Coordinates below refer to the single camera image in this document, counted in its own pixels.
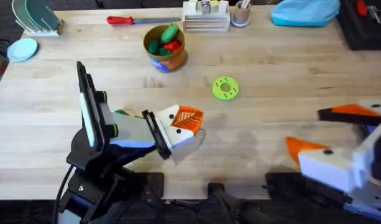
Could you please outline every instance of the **wooden table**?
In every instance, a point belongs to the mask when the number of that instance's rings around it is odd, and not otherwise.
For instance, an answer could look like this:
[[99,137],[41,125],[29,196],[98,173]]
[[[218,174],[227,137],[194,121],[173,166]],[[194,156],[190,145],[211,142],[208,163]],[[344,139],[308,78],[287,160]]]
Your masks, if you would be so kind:
[[[381,52],[352,52],[334,21],[325,28],[275,27],[273,6],[252,8],[251,23],[223,34],[186,34],[188,61],[158,72],[142,46],[154,25],[109,26],[106,16],[173,17],[181,9],[62,11],[59,38],[37,38],[37,55],[11,63],[0,84],[0,199],[55,198],[65,158],[81,126],[76,61],[106,90],[113,110],[204,111],[200,139],[163,161],[156,152],[128,165],[162,171],[165,198],[203,198],[221,181],[239,197],[267,198],[264,174],[296,169],[285,136],[331,146],[356,145],[350,124],[317,121],[316,111],[359,99],[381,99]],[[218,101],[220,76],[240,86]]]

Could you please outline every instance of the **green plastic ring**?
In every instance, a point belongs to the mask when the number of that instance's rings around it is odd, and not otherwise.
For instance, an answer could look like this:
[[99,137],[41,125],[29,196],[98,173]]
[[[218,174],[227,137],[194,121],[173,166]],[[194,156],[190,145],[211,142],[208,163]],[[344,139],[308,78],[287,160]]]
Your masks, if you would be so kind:
[[231,77],[219,77],[213,83],[213,95],[222,101],[234,99],[239,93],[239,85]]

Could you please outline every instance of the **blue cloth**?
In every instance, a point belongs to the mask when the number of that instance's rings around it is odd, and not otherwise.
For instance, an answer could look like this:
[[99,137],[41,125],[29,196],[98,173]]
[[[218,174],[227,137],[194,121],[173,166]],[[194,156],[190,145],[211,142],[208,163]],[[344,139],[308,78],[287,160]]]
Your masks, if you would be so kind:
[[270,13],[276,26],[324,27],[338,14],[339,0],[284,0]]

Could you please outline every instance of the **red toy vegetable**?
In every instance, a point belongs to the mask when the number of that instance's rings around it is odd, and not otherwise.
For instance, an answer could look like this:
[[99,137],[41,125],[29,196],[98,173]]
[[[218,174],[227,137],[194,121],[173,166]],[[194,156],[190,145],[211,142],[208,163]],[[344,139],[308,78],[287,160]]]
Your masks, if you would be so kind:
[[367,15],[367,6],[365,5],[363,0],[357,1],[356,11],[360,16],[366,16]]
[[169,50],[172,53],[177,52],[180,49],[180,47],[181,47],[181,43],[177,40],[173,40],[173,41],[163,45],[163,48],[165,50]]

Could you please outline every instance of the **plate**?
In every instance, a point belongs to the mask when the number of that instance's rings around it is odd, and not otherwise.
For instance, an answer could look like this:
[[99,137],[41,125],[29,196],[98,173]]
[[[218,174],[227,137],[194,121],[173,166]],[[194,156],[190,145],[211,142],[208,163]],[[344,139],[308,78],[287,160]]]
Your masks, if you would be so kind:
[[14,14],[16,16],[16,19],[23,25],[25,25],[27,28],[38,31],[42,27],[37,27],[32,21],[30,20],[30,17],[27,13],[27,10],[25,8],[25,0],[13,0],[12,1],[12,11],[14,11]]
[[25,38],[14,42],[8,47],[8,59],[13,62],[27,60],[37,51],[38,43],[31,38]]
[[49,7],[40,0],[24,0],[25,8],[31,21],[45,30],[58,29],[58,20]]

